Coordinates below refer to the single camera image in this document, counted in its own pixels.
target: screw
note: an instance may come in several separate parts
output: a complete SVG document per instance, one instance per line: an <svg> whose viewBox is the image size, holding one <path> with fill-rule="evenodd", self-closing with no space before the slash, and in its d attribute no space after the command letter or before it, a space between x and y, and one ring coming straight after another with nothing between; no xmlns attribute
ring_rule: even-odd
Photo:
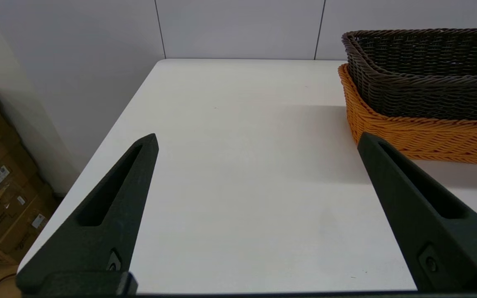
<svg viewBox="0 0 477 298"><path fill-rule="evenodd" d="M431 272L436 272L437 271L437 262L435 261L434 258L428 257L428 258L426 258L426 267Z"/></svg>

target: wicker basket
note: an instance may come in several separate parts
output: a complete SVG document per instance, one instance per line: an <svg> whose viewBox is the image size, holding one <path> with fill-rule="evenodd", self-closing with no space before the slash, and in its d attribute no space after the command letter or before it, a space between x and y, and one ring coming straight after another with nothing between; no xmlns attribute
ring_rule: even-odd
<svg viewBox="0 0 477 298"><path fill-rule="evenodd" d="M377 113L477 120L477 29L353 31L342 41Z"/></svg>
<svg viewBox="0 0 477 298"><path fill-rule="evenodd" d="M411 159L477 163L477 121L387 117L358 95L348 64L338 68L347 104L347 120L356 143L362 132L390 142Z"/></svg>

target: white wall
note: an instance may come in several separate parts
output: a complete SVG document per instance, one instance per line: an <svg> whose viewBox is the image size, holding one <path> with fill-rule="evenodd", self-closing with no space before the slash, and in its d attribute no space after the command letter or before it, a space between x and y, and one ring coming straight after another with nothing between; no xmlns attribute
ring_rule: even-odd
<svg viewBox="0 0 477 298"><path fill-rule="evenodd" d="M158 0L168 58L314 59L323 0Z"/></svg>
<svg viewBox="0 0 477 298"><path fill-rule="evenodd" d="M164 58L152 0L0 0L0 30L79 171Z"/></svg>
<svg viewBox="0 0 477 298"><path fill-rule="evenodd" d="M0 34L0 103L55 192L67 192L78 177L40 98Z"/></svg>

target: sticker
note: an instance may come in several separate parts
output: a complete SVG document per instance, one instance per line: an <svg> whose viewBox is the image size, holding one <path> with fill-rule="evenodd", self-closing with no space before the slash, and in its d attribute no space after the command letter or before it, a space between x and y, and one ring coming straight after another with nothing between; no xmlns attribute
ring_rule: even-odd
<svg viewBox="0 0 477 298"><path fill-rule="evenodd" d="M44 219L44 215L38 214L38 216L36 216L36 219L32 222L32 226L38 228Z"/></svg>
<svg viewBox="0 0 477 298"><path fill-rule="evenodd" d="M5 180L5 178L10 174L10 172L7 170L6 166L1 166L0 168L0 183Z"/></svg>
<svg viewBox="0 0 477 298"><path fill-rule="evenodd" d="M19 203L23 206L23 204L25 204L25 200L23 198L21 198L21 196L18 196L17 197L17 200L19 201Z"/></svg>

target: white table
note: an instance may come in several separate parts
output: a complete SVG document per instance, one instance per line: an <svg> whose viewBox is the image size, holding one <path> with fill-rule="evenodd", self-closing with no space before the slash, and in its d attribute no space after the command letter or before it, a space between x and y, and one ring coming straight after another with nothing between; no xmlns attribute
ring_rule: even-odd
<svg viewBox="0 0 477 298"><path fill-rule="evenodd" d="M337 61L159 62L21 267L138 138L159 155L138 292L415 289L350 136ZM477 211L477 166L418 162Z"/></svg>

